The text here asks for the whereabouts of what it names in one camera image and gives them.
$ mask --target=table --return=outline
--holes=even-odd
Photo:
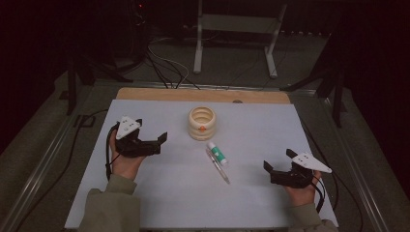
[[[212,140],[230,162],[225,172],[231,185],[206,156],[206,142],[193,140],[186,131],[188,113],[199,105],[217,114]],[[67,228],[79,225],[88,190],[105,188],[104,142],[122,115],[143,119],[142,140],[168,131],[161,154],[146,159],[136,178],[141,229],[272,229],[292,224],[285,191],[272,185],[263,169],[266,160],[277,170],[288,170],[286,148],[309,151],[296,109],[284,93],[126,88],[107,113]],[[320,216],[337,224],[328,198]]]

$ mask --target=metal stand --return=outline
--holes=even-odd
[[[278,17],[250,17],[236,15],[219,15],[219,14],[203,14],[202,0],[198,1],[198,27],[195,60],[193,64],[193,72],[201,73],[202,65],[202,31],[233,31],[233,32],[251,32],[261,34],[272,34],[272,40],[269,46],[265,47],[266,62],[268,64],[269,76],[277,78],[277,68],[275,66],[272,53],[275,43],[278,39],[280,26],[286,11],[286,4],[280,8]]]

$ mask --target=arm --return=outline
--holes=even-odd
[[[321,177],[319,171],[314,171],[312,182],[317,185]],[[315,188],[308,186],[306,188],[284,187],[292,202],[291,212],[296,219],[293,227],[289,232],[337,232],[337,228],[330,220],[321,220],[317,214],[314,205]]]
[[[115,134],[111,134],[112,175],[105,192],[91,189],[85,203],[84,218],[78,231],[139,231],[139,199],[132,196],[133,181],[145,157],[126,158],[115,151]]]

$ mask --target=wooden edge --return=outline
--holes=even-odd
[[[117,100],[181,101],[181,102],[243,102],[290,104],[287,94],[282,92],[258,92],[237,90],[194,90],[122,88]]]

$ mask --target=metal frame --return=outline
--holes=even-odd
[[[56,135],[50,142],[47,151],[44,153],[42,159],[37,164],[30,177],[27,179],[27,182],[24,185],[17,200],[15,201],[5,220],[1,224],[0,231],[15,231],[20,222],[24,219],[24,216],[34,199],[34,196],[42,185],[45,175],[53,164],[58,152],[60,151],[61,146],[65,142],[68,131],[73,127],[75,119],[77,118],[81,110],[81,106],[88,99],[90,93],[91,87],[82,86],[81,92],[78,95],[77,105],[73,108],[73,113],[65,119],[63,125],[56,132]]]
[[[235,16],[235,15],[218,15],[202,13],[202,0],[198,0],[198,25],[197,25],[197,40],[195,60],[193,63],[193,72],[201,73],[202,66],[202,31],[236,31],[236,32],[251,32],[261,34],[272,34],[271,43],[265,47],[265,57],[268,64],[269,77],[277,78],[277,67],[273,58],[273,51],[278,39],[280,26],[286,11],[286,4],[280,8],[278,17],[250,17],[250,16]]]
[[[342,153],[344,154],[345,161],[348,164],[346,166],[349,169],[350,174],[352,175],[353,182],[355,183],[357,191],[362,199],[368,218],[370,219],[371,224],[374,227],[374,230],[380,232],[389,232],[389,226],[383,218],[382,212],[380,211],[377,201],[370,187],[368,186],[365,177],[362,174],[359,164],[356,162],[355,154],[350,149],[346,141],[346,136],[348,135],[344,134],[342,130],[337,128],[336,124],[331,123],[333,115],[331,114],[332,104],[330,100],[326,98],[321,103],[324,108],[323,111],[326,113],[326,116],[330,119],[327,120],[328,126],[332,128],[335,136],[337,137],[337,140],[342,149]]]

